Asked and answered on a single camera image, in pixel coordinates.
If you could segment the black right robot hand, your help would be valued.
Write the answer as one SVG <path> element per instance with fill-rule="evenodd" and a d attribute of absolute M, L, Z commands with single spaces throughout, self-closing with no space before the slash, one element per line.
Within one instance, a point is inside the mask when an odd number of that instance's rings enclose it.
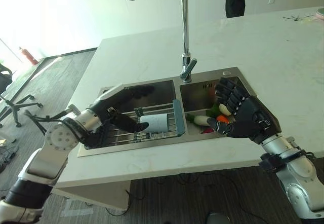
<path fill-rule="evenodd" d="M 226 106 L 234 121 L 225 123 L 209 117 L 207 124 L 220 134 L 231 138 L 249 138 L 256 144 L 281 133 L 275 115 L 256 97 L 229 78 L 215 85 L 215 95 Z"/>

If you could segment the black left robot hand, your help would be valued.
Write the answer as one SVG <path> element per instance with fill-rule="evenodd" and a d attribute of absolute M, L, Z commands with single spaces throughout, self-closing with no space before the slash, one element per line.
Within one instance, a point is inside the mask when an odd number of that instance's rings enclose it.
<path fill-rule="evenodd" d="M 138 123 L 122 114 L 119 109 L 132 99 L 140 99 L 152 92 L 154 92 L 153 86 L 124 87 L 124 85 L 118 85 L 98 97 L 87 109 L 96 114 L 101 122 L 108 120 L 111 124 L 129 133 L 141 132 L 149 127 L 149 123 Z"/>

